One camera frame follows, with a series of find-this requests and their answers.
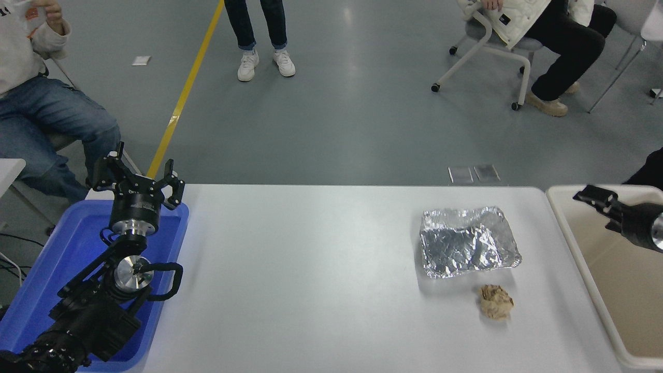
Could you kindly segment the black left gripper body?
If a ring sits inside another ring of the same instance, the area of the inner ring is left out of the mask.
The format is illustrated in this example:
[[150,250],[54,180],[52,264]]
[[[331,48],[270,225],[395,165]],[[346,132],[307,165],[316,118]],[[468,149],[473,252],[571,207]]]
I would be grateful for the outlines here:
[[110,214],[110,226],[121,221],[138,220],[151,226],[160,222],[163,194],[156,189],[154,180],[122,180],[113,190],[114,202]]

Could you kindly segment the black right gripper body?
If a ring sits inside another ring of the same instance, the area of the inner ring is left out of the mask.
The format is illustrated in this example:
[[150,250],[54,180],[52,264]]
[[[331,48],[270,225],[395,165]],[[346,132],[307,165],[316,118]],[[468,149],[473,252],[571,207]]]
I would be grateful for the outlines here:
[[662,253],[662,205],[623,205],[621,235],[636,246]]

